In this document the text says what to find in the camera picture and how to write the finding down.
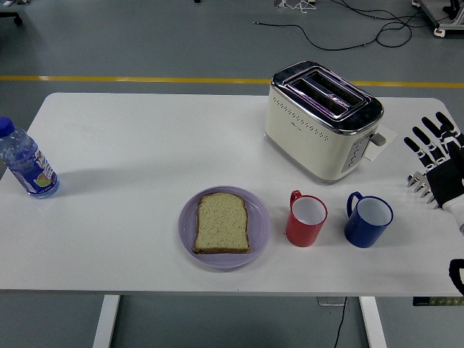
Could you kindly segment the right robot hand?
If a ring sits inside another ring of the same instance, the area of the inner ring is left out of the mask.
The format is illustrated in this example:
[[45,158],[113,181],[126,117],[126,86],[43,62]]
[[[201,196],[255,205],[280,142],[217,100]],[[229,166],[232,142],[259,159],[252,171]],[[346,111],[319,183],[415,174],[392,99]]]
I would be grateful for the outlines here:
[[409,187],[421,191],[428,203],[453,215],[460,232],[463,232],[463,132],[442,112],[436,113],[436,125],[428,117],[421,119],[423,126],[436,137],[433,141],[418,126],[414,135],[426,147],[422,149],[414,140],[404,143],[418,157],[425,169],[407,179]]

